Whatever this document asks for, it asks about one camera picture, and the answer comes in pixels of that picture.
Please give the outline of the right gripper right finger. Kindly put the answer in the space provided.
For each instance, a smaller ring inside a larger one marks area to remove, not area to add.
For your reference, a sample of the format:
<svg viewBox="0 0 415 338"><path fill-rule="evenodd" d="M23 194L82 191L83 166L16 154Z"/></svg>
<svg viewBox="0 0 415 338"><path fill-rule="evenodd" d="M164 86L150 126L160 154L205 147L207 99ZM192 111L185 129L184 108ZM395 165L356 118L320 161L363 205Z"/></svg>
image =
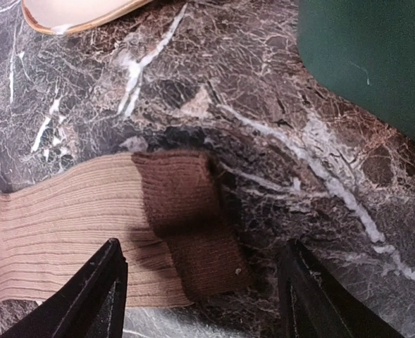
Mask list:
<svg viewBox="0 0 415 338"><path fill-rule="evenodd" d="M352 296L297 239L278 257L281 337L401 337Z"/></svg>

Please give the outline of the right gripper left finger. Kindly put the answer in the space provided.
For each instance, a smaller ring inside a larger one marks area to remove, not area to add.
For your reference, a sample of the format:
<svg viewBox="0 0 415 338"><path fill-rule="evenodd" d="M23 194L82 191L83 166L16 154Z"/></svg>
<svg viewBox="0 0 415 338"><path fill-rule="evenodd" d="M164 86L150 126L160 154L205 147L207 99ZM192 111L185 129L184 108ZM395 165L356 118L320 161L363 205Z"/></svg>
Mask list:
<svg viewBox="0 0 415 338"><path fill-rule="evenodd" d="M109 239L53 296L2 337L121 337L128 264Z"/></svg>

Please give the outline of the green divided plastic tray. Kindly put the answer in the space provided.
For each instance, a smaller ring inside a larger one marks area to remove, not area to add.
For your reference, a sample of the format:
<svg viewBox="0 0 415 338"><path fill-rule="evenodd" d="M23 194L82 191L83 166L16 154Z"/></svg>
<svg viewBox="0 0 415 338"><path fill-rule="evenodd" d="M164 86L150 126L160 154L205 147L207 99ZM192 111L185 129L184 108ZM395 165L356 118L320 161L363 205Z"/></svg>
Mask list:
<svg viewBox="0 0 415 338"><path fill-rule="evenodd" d="M415 141L415 1L300 1L309 73Z"/></svg>

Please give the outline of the cream round coaster plate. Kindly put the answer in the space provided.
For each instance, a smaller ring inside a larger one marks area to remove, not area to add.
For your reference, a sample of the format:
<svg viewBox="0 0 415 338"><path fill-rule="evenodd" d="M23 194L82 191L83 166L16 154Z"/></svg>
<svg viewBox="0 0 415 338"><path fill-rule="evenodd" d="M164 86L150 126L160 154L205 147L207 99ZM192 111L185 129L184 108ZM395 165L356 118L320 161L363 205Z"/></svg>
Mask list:
<svg viewBox="0 0 415 338"><path fill-rule="evenodd" d="M91 30L141 8L151 0L23 0L28 25L46 35Z"/></svg>

